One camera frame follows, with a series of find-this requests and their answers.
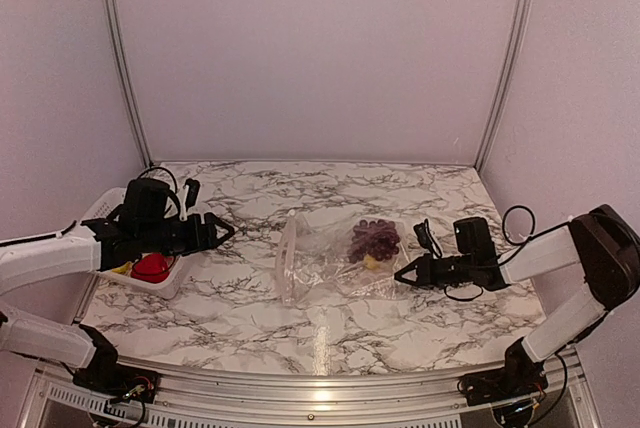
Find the red fake pepper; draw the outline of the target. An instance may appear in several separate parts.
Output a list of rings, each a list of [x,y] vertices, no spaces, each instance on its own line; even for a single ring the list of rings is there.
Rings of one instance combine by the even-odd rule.
[[[147,283],[161,283],[170,274],[170,261],[160,253],[148,254],[133,264],[130,276]]]

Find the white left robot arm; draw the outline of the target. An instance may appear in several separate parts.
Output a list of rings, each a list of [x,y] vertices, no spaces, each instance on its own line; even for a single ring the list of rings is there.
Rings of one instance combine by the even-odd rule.
[[[161,180],[136,178],[105,217],[2,242],[1,292],[67,275],[107,272],[146,254],[177,258],[218,248],[234,236],[235,229],[211,212],[196,211],[198,192],[194,179],[176,191]],[[86,368],[102,391],[116,393],[126,384],[126,371],[105,355],[117,352],[100,337],[90,327],[65,325],[1,305],[2,350]]]

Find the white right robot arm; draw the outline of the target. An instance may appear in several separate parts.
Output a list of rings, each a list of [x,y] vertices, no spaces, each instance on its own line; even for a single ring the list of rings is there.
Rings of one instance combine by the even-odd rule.
[[[592,330],[639,289],[639,236],[607,204],[532,233],[504,254],[497,253],[484,218],[464,218],[453,228],[458,253],[443,257],[433,253],[427,224],[415,226],[427,253],[398,270],[395,280],[415,288],[470,283],[496,292],[572,266],[583,273],[579,290],[507,349],[504,367],[495,376],[496,388],[506,396],[519,394],[546,359]]]

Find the purple fake grapes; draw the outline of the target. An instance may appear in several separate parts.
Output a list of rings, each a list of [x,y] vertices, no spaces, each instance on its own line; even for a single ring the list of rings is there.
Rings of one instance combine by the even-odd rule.
[[[351,263],[363,261],[366,256],[378,262],[389,261],[399,254],[400,241],[393,221],[362,219],[352,228],[347,256]]]

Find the right aluminium corner post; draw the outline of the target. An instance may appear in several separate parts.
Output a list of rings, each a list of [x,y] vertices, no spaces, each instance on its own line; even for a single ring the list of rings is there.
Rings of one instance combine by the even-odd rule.
[[[482,174],[488,164],[500,121],[506,108],[517,60],[526,36],[531,4],[532,0],[515,0],[503,62],[474,161],[474,168],[479,174]]]

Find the left aluminium corner post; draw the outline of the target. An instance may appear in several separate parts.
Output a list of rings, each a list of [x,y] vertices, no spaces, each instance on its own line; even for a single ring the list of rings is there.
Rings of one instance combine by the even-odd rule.
[[[103,0],[107,29],[113,52],[116,73],[122,91],[127,118],[130,124],[134,144],[145,168],[153,165],[151,151],[140,115],[134,85],[126,56],[126,48],[118,13],[117,0]]]

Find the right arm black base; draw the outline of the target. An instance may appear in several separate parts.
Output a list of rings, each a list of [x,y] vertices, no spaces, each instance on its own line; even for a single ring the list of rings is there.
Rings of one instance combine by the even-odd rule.
[[[505,401],[546,390],[549,384],[544,362],[533,361],[523,341],[523,338],[518,339],[505,351],[502,367],[467,373],[459,378],[457,389],[469,406]]]

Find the aluminium corner post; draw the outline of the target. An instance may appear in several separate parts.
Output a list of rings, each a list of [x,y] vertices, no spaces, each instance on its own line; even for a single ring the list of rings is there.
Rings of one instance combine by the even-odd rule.
[[[474,161],[474,168],[479,174],[482,174],[488,164],[500,121],[506,108],[517,60],[526,36],[531,4],[532,0],[515,0],[503,62]]]
[[[103,0],[107,29],[113,52],[116,73],[122,91],[127,118],[130,124],[134,144],[145,168],[153,165],[151,151],[140,115],[134,85],[126,56],[126,48],[118,13],[117,0]]]

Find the clear zip top bag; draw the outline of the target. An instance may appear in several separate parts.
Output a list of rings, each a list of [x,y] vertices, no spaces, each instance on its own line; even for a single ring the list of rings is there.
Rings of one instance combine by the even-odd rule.
[[[366,269],[362,261],[351,263],[347,256],[352,228],[362,219],[393,221],[401,238],[399,254],[380,262],[377,270]],[[408,290],[394,279],[394,273],[408,263],[406,229],[400,221],[350,216],[313,227],[303,214],[291,210],[277,249],[276,284],[286,306],[317,304],[333,295],[358,300],[399,300],[408,295]]]

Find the aluminium front rail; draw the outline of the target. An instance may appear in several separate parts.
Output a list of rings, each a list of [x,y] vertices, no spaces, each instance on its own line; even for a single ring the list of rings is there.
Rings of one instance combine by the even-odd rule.
[[[108,404],[74,385],[60,365],[39,362],[17,427],[500,427],[532,415],[535,427],[598,427],[577,354],[545,365],[548,387],[471,406],[461,389],[469,368],[405,374],[311,376],[226,372],[124,358],[158,374],[150,403]]]

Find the peach fake fruit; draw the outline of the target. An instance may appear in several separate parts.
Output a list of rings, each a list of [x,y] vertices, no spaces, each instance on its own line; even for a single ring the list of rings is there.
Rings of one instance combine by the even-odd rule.
[[[366,255],[363,258],[362,264],[368,270],[377,270],[380,268],[380,262],[370,255]]]

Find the yellow fake lemon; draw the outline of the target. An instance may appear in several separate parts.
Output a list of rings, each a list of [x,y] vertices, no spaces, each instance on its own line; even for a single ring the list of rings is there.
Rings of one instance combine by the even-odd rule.
[[[113,272],[123,276],[127,276],[131,272],[132,267],[133,267],[133,262],[126,262],[120,267],[114,268]]]

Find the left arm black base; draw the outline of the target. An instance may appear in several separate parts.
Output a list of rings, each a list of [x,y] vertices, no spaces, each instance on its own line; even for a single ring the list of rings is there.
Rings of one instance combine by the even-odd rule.
[[[119,363],[116,348],[97,329],[83,324],[79,328],[89,336],[96,351],[86,368],[74,371],[73,383],[109,395],[117,402],[135,399],[152,403],[159,374]]]

